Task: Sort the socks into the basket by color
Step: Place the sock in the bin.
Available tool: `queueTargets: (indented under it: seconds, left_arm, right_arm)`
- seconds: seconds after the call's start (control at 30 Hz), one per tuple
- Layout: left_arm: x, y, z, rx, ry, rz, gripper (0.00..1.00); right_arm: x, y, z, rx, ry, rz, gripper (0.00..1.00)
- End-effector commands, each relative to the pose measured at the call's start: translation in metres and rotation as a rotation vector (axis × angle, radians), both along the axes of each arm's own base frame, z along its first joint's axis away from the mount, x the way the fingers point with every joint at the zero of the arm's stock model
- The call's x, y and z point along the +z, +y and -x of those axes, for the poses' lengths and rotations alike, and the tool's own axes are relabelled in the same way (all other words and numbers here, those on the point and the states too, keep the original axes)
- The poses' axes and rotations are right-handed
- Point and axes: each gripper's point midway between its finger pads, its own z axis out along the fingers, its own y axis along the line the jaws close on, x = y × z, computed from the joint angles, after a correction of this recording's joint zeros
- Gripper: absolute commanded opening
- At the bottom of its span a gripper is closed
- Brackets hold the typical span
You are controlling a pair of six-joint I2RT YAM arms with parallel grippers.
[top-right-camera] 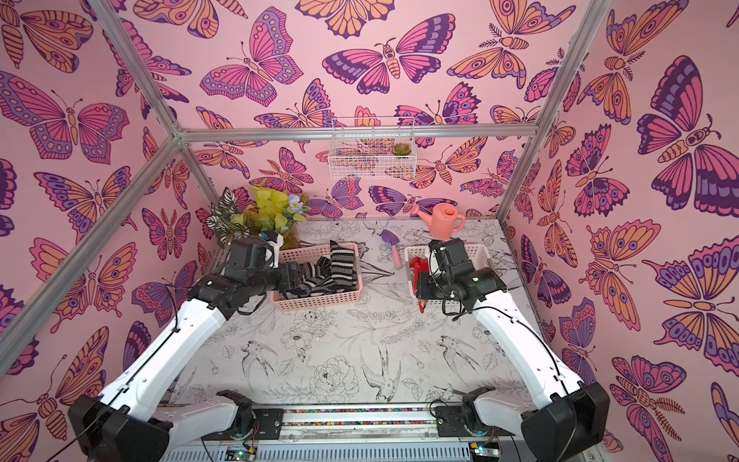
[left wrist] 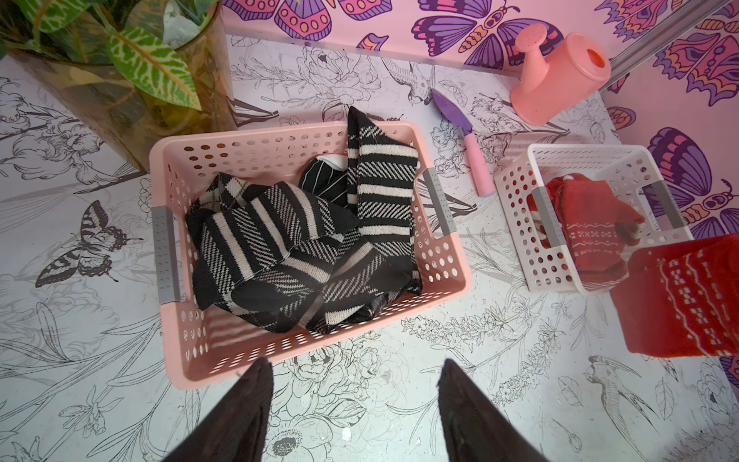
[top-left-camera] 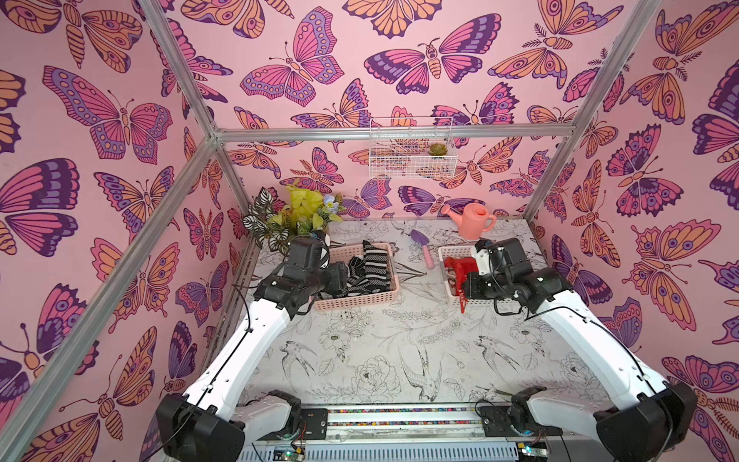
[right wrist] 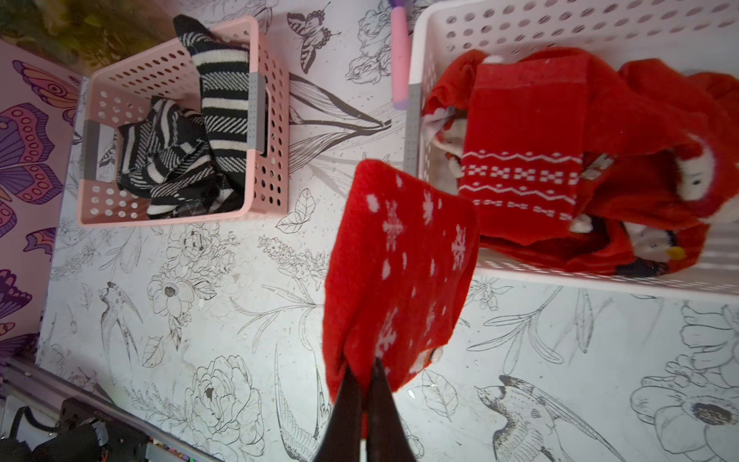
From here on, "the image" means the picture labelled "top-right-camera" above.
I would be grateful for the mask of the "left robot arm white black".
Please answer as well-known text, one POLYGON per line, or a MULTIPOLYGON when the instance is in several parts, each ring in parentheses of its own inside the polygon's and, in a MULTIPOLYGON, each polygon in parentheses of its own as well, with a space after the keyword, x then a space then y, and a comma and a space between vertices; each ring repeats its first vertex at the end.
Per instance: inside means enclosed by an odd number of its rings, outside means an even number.
POLYGON ((84 455, 94 461, 159 461, 212 433, 252 436, 253 402, 238 392, 221 391, 172 409, 160 401, 203 344, 254 296, 298 286, 298 264, 279 260, 282 244, 276 232, 232 242, 225 261, 188 290, 173 321, 145 352, 96 397, 75 400, 69 419, 84 455))

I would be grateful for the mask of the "black grey striped sock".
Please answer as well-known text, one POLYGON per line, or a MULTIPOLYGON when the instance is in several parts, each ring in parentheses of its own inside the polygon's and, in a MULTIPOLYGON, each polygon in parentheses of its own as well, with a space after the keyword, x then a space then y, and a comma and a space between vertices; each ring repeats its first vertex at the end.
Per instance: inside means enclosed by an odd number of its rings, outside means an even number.
POLYGON ((303 263, 299 265, 301 279, 293 294, 298 298, 311 296, 328 296, 339 292, 339 285, 334 279, 329 265, 303 263))

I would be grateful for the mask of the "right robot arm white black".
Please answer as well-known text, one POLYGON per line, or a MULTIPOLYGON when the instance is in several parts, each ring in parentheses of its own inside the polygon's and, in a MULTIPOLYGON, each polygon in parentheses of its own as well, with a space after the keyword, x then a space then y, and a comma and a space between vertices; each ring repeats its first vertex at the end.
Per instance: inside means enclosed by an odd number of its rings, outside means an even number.
POLYGON ((450 317, 473 316, 493 335, 527 387, 526 409, 498 390, 471 400, 486 427, 519 435, 538 461, 591 461, 604 442, 610 399, 567 366, 523 316, 512 290, 491 268, 476 268, 463 241, 431 241, 420 296, 456 303, 450 317))

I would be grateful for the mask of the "red patterned sock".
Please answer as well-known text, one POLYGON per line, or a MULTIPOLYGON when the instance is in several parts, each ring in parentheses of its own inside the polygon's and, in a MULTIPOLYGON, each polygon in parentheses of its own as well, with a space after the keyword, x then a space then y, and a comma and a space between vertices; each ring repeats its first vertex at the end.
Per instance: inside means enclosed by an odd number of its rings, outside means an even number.
POLYGON ((409 262, 409 269, 412 273, 412 282, 417 285, 421 275, 429 273, 428 259, 424 257, 413 257, 409 262))

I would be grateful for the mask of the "black white striped sock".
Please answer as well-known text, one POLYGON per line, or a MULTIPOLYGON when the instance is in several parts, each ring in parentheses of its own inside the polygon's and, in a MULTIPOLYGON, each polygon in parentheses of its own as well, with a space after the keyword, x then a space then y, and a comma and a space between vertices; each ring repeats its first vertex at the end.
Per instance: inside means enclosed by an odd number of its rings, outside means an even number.
POLYGON ((330 272, 331 278, 338 289, 356 291, 358 275, 355 270, 355 254, 349 248, 340 246, 337 242, 330 242, 330 272))

